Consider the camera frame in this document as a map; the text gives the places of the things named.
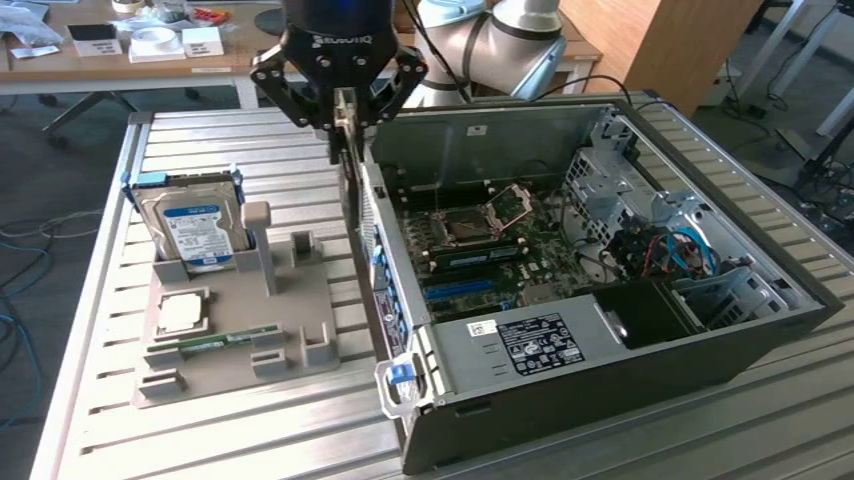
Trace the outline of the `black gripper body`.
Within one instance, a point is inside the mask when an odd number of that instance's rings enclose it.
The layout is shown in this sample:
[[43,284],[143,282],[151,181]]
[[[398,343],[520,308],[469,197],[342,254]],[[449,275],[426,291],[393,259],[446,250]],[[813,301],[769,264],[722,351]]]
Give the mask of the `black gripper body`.
[[399,50],[393,1],[307,0],[283,3],[283,58],[321,88],[361,87]]

